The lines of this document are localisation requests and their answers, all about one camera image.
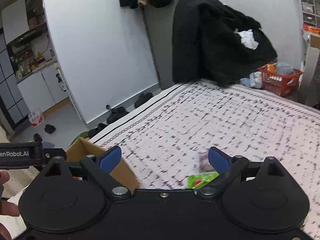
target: red plastic basket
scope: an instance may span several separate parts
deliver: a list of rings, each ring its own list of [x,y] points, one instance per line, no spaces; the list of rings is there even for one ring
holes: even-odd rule
[[[262,88],[281,97],[286,97],[298,88],[299,77],[303,74],[298,69],[293,69],[295,74],[284,76],[267,70],[267,67],[259,68],[262,77]]]

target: blue gripper pad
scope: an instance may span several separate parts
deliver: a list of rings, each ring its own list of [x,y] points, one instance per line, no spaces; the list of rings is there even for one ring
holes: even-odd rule
[[[99,167],[107,174],[120,163],[121,161],[121,148],[119,146],[113,146],[105,153],[99,156]]]
[[[229,169],[231,157],[226,155],[224,152],[220,151],[216,147],[211,147],[208,152],[208,161],[210,165],[217,171],[217,173],[222,174],[227,169]]]

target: human hand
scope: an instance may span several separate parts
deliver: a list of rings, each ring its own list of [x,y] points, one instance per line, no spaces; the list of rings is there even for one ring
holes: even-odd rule
[[[10,175],[7,171],[1,171],[0,174],[1,174],[0,184],[4,184],[9,181]],[[7,202],[7,201],[1,199],[0,200],[0,215],[18,217],[18,216],[20,216],[18,206],[13,203],[10,203],[10,202]],[[6,240],[11,240],[11,236],[10,236],[9,231],[1,223],[0,223],[0,234]]]

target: gray tiled floor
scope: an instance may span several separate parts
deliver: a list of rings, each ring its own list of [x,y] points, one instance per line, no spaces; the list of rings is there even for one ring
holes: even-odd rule
[[[54,133],[48,134],[44,131],[44,127],[47,123],[56,128]],[[53,143],[55,148],[66,149],[74,138],[87,130],[87,127],[81,122],[73,106],[69,102],[67,105],[50,114],[44,123],[38,127],[28,127],[17,137],[11,139],[11,142],[33,141],[33,135],[38,133],[43,141]]]

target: patterned tablecloth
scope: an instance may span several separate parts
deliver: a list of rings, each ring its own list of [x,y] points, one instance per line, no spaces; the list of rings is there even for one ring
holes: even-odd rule
[[[199,153],[216,146],[252,161],[275,156],[310,200],[303,226],[320,239],[320,112],[272,93],[212,82],[177,84],[91,142],[119,145],[144,188],[185,188]]]

